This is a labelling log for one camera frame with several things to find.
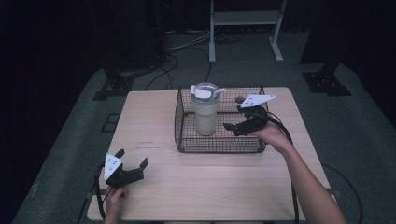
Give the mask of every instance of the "white tumbler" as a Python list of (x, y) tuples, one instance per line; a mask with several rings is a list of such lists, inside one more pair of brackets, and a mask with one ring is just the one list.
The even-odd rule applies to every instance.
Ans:
[(210, 135), (216, 130), (220, 93), (216, 85), (208, 82), (191, 86), (192, 108), (195, 112), (195, 126), (198, 134)]

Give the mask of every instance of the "human hand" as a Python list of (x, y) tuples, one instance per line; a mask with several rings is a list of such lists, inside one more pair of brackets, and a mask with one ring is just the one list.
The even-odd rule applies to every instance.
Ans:
[(106, 217), (105, 224), (117, 223), (121, 217), (122, 199), (129, 195), (128, 186), (119, 189), (106, 189)]
[(262, 141), (273, 146), (275, 150), (282, 154), (290, 147), (293, 148), (291, 142), (288, 140), (285, 134), (283, 134), (280, 128), (271, 121), (268, 121), (265, 127), (261, 130), (250, 133), (249, 135), (260, 138)]

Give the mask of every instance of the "dark background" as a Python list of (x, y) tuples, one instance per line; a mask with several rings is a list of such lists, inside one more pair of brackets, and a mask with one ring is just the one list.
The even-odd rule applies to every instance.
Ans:
[[(109, 61), (132, 68), (158, 65), (160, 28), (208, 28), (209, 0), (163, 2), (159, 27), (150, 1), (0, 1), (2, 221), (14, 218), (94, 72)], [(216, 4), (217, 10), (278, 6), (258, 0)], [(282, 24), (286, 32), (311, 32), (301, 63), (339, 57), (393, 125), (394, 8), (390, 0), (289, 0)]]

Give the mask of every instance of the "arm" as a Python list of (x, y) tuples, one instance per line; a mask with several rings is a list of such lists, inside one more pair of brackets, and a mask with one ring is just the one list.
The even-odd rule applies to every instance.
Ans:
[(252, 133), (284, 157), (300, 206), (308, 223), (347, 223), (335, 200), (309, 170), (300, 154), (272, 122)]
[(107, 188), (106, 193), (106, 217), (105, 224), (116, 224), (119, 222), (122, 210), (122, 199), (128, 197), (128, 186), (119, 189)]

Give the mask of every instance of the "wire basket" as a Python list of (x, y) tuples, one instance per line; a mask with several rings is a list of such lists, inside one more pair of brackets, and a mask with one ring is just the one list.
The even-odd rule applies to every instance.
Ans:
[(216, 130), (209, 136), (198, 134), (195, 126), (195, 112), (192, 109), (190, 89), (178, 89), (175, 112), (175, 141), (183, 153), (261, 153), (265, 149), (262, 140), (255, 136), (234, 136), (223, 123), (237, 124), (246, 120), (238, 112), (236, 97), (248, 94), (264, 95), (263, 87), (227, 88), (221, 94), (216, 120)]

